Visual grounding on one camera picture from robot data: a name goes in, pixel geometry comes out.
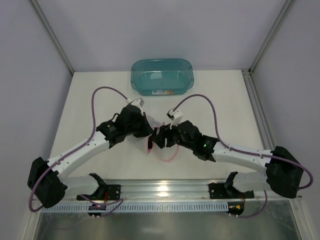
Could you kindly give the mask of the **white mesh laundry bag pink trim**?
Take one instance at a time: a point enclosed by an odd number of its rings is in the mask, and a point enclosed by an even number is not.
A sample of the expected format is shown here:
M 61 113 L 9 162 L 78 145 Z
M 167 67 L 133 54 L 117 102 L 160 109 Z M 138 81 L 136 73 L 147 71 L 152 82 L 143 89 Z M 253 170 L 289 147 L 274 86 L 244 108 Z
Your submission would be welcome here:
M 152 116 L 146 116 L 149 125 L 151 126 L 153 133 L 156 127 L 160 127 L 165 124 L 165 122 L 159 122 L 155 120 Z M 135 148 L 139 149 L 145 155 L 154 154 L 158 160 L 162 162 L 171 162 L 179 152 L 179 146 L 175 145 L 169 148 L 159 148 L 155 143 L 153 143 L 153 149 L 147 151 L 147 141 L 152 140 L 152 134 L 147 137 L 136 138 L 133 135 L 126 137 L 126 141 L 130 143 Z

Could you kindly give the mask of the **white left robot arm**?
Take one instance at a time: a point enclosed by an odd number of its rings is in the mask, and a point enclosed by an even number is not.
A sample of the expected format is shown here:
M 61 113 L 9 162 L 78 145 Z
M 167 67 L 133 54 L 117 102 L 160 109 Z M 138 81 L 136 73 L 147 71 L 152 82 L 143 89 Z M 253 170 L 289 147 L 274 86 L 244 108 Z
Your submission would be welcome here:
M 96 173 L 81 177 L 69 175 L 94 156 L 123 142 L 127 136 L 144 138 L 152 133 L 146 113 L 128 104 L 113 119 L 97 126 L 84 142 L 48 160 L 35 159 L 27 181 L 31 197 L 37 197 L 44 208 L 51 208 L 69 197 L 103 200 L 108 185 Z

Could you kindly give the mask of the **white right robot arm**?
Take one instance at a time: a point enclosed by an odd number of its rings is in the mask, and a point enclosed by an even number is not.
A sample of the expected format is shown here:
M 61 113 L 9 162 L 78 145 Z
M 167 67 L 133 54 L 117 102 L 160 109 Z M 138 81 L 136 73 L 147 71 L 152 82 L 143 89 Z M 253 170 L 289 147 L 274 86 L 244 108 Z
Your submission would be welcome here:
M 303 169 L 284 147 L 273 150 L 254 150 L 222 143 L 218 138 L 202 134 L 190 121 L 176 126 L 162 125 L 149 138 L 160 149 L 174 145 L 184 147 L 200 160 L 230 163 L 251 169 L 252 172 L 231 172 L 224 189 L 233 198 L 249 191 L 270 191 L 288 198 L 297 196 Z

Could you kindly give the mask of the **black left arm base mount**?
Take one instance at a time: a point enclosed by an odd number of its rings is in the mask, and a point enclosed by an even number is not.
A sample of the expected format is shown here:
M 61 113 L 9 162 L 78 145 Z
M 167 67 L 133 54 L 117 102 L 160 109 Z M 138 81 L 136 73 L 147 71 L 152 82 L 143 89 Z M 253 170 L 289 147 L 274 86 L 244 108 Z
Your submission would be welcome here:
M 120 184 L 107 184 L 96 173 L 89 174 L 98 184 L 97 190 L 94 193 L 88 195 L 84 194 L 86 198 L 91 201 L 116 201 L 121 197 L 121 185 Z

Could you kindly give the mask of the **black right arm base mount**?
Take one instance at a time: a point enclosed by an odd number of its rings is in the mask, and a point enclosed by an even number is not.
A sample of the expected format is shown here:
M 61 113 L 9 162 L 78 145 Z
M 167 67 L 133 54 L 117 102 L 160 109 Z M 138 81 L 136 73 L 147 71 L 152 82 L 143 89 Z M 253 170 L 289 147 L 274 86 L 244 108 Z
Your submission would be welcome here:
M 237 174 L 237 171 L 231 172 L 224 183 L 212 182 L 208 184 L 210 199 L 253 199 L 255 195 L 252 190 L 241 192 L 233 186 L 233 181 Z

